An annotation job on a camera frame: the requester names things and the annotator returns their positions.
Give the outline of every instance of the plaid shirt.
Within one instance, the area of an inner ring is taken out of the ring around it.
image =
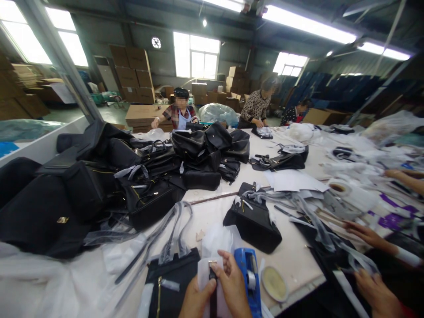
[[[189,113],[191,117],[196,116],[196,112],[194,111],[194,108],[192,106],[187,105],[187,110],[188,111],[186,111],[183,115],[185,119],[189,119]],[[162,115],[167,120],[170,120],[172,122],[172,126],[174,127],[174,129],[178,128],[178,124],[180,122],[180,115],[178,113],[178,106],[176,104],[172,104],[168,108],[166,108]]]

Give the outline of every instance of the tape dispenser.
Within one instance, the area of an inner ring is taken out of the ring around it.
[[[257,271],[256,254],[253,249],[239,248],[234,251],[234,258],[243,273],[247,300],[253,318],[262,318],[261,290]]]

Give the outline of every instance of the ceiling light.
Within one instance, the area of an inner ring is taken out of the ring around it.
[[[244,9],[244,0],[203,0],[232,11],[241,12]]]
[[[356,36],[348,32],[333,28],[326,24],[305,18],[290,11],[275,7],[267,6],[268,11],[263,14],[263,18],[277,22],[288,27],[319,35],[339,43],[348,44],[356,40]]]
[[[362,46],[358,47],[360,50],[363,51],[367,51],[370,53],[374,53],[374,54],[378,54],[381,55],[381,53],[383,53],[384,47],[381,45],[377,45],[374,43],[370,43],[370,42],[365,42]],[[408,60],[411,56],[408,54],[404,54],[392,49],[386,49],[383,56],[388,57],[388,58],[392,58],[395,60],[399,60],[399,61],[406,61]]]

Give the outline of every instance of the round tape roll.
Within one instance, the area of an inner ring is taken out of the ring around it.
[[[256,277],[251,271],[247,271],[247,288],[250,290],[256,289]]]

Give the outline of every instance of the worker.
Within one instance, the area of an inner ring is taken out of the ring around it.
[[[184,88],[174,89],[175,103],[170,105],[162,115],[156,117],[151,123],[151,127],[156,129],[164,120],[170,120],[174,130],[185,130],[186,123],[191,122],[196,116],[193,106],[188,105],[189,92]]]
[[[307,98],[300,102],[296,107],[287,108],[281,118],[280,126],[289,126],[294,122],[302,122],[306,112],[313,107],[314,103],[311,99]]]
[[[262,83],[260,90],[250,94],[240,114],[238,129],[268,126],[266,109],[272,96],[279,90],[280,85],[280,77],[271,76]]]
[[[424,261],[418,256],[386,241],[369,227],[351,221],[345,221],[343,227],[348,233],[358,236],[373,248],[396,257],[409,266],[417,268],[424,266]],[[367,271],[361,269],[358,273],[355,273],[355,278],[359,292],[372,308],[373,318],[415,316],[411,315],[411,310],[405,307],[394,293],[388,289],[379,274],[371,277]]]
[[[412,170],[400,171],[396,169],[389,169],[386,170],[384,174],[389,178],[393,178],[400,181],[408,188],[424,196],[424,180],[415,179],[424,177],[423,173]]]
[[[234,318],[252,318],[249,303],[247,301],[246,286],[242,271],[237,265],[234,256],[226,251],[218,250],[223,258],[224,268],[216,264],[212,270],[221,282],[230,314]],[[216,289],[216,280],[211,279],[206,287],[200,291],[197,285],[197,275],[191,280],[185,291],[184,302],[179,318],[201,318],[204,308]]]

